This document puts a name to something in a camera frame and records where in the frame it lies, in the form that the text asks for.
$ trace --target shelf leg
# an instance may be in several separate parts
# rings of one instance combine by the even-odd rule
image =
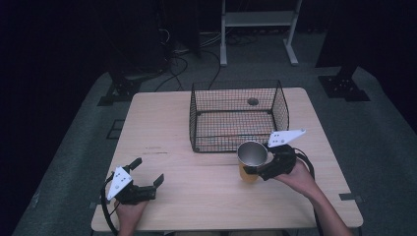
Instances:
[[[295,27],[297,26],[298,15],[300,13],[302,2],[303,0],[297,1],[297,6],[295,7],[294,15],[292,16],[292,20],[291,20],[291,27],[289,28],[288,38],[283,39],[285,50],[287,51],[287,54],[288,54],[288,57],[292,66],[298,66],[298,60],[297,60],[297,57],[295,56],[294,50],[292,49],[291,43],[292,43],[292,38],[294,37]]]
[[[220,42],[220,66],[227,66],[226,55],[226,1],[223,0],[221,7],[221,42]]]

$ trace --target person's arm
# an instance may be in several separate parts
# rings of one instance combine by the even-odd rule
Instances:
[[[326,236],[353,235],[301,160],[297,159],[291,173],[278,175],[274,179],[304,195],[312,203]]]
[[[119,205],[116,213],[119,218],[120,229],[118,236],[133,236],[136,227],[141,220],[142,214],[147,206],[148,201],[140,202],[137,205]]]

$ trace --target metal mesh basket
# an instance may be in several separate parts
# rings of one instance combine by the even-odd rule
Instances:
[[[194,152],[232,152],[246,141],[264,144],[271,131],[288,130],[279,81],[194,83],[190,141]]]

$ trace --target metal cup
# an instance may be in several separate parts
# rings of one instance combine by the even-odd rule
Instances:
[[[253,183],[258,179],[257,174],[247,174],[244,167],[257,167],[264,164],[268,159],[268,150],[262,144],[248,141],[237,148],[239,158],[239,174],[243,181]]]

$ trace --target white shelf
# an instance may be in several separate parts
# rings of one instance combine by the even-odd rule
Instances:
[[[283,42],[291,65],[297,66],[298,60],[292,49],[291,42],[302,2],[303,0],[297,0],[294,11],[226,12],[226,0],[223,0],[221,9],[220,65],[227,66],[226,28],[290,26],[288,37],[284,38]]]
[[[291,26],[293,11],[282,12],[227,12],[226,27]]]

